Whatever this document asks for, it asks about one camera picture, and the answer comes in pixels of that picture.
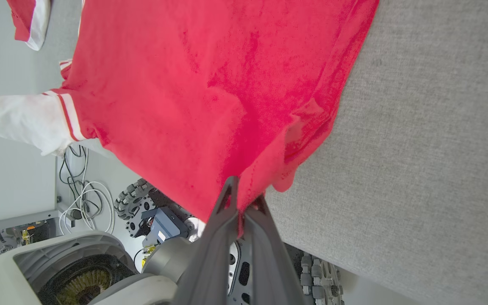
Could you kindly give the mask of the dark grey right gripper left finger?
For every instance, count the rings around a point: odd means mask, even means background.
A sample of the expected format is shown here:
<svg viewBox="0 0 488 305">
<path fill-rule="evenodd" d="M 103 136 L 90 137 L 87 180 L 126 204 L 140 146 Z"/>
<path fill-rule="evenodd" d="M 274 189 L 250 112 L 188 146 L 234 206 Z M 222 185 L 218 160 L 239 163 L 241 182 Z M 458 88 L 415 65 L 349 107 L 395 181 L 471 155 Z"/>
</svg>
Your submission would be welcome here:
<svg viewBox="0 0 488 305">
<path fill-rule="evenodd" d="M 190 265 L 182 274 L 173 305 L 225 305 L 229 248 L 238 237 L 238 177 L 225 182 Z"/>
</svg>

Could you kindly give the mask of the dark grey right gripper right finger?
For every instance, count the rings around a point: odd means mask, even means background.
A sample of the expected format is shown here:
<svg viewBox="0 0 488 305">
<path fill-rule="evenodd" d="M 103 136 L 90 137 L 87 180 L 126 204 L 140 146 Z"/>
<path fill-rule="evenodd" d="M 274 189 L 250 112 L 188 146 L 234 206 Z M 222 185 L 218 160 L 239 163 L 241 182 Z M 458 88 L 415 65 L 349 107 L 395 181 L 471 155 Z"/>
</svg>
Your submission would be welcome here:
<svg viewBox="0 0 488 305">
<path fill-rule="evenodd" d="M 252 305 L 304 305 L 302 287 L 264 195 L 243 212 L 243 238 L 250 242 Z"/>
</svg>

